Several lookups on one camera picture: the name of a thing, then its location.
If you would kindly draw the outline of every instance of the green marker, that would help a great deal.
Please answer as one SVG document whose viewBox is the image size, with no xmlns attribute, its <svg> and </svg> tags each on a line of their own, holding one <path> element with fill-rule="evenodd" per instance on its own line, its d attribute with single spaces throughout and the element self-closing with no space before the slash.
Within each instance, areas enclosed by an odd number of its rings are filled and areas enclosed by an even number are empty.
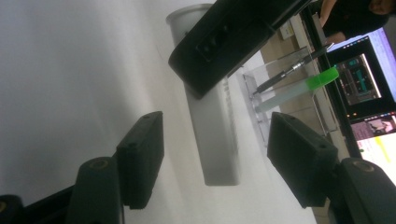
<svg viewBox="0 0 396 224">
<path fill-rule="evenodd" d="M 256 106 L 256 112 L 265 112 L 277 105 L 281 105 L 288 100 L 301 95 L 305 92 L 308 91 L 313 91 L 317 88 L 323 87 L 332 81 L 334 81 L 336 78 L 338 78 L 339 74 L 338 71 L 335 67 L 332 67 L 322 73 L 320 73 L 317 76 L 314 77 L 309 77 L 294 86 L 292 86 L 290 89 L 288 89 L 286 92 L 282 92 L 279 95 L 274 96 L 271 99 L 268 99 L 258 106 Z"/>
</svg>

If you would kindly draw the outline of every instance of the white table surface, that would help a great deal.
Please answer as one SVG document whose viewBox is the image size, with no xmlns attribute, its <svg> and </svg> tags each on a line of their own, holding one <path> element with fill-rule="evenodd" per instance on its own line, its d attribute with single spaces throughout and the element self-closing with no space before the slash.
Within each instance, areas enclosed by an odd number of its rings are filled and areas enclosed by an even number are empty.
<svg viewBox="0 0 396 224">
<path fill-rule="evenodd" d="M 111 156 L 137 119 L 161 110 L 163 165 L 148 207 L 125 208 L 126 223 L 316 223 L 262 155 L 236 77 L 241 184 L 205 186 L 165 22 L 199 3 L 1 1 L 0 195 L 27 205 L 73 185 L 84 161 Z"/>
</svg>

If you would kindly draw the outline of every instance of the person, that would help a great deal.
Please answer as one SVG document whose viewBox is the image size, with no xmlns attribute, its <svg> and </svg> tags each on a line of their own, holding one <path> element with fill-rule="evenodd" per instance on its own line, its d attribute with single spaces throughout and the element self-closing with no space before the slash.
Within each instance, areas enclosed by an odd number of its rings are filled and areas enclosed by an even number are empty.
<svg viewBox="0 0 396 224">
<path fill-rule="evenodd" d="M 312 7 L 328 43 L 340 43 L 384 26 L 396 14 L 396 0 L 319 0 Z"/>
</svg>

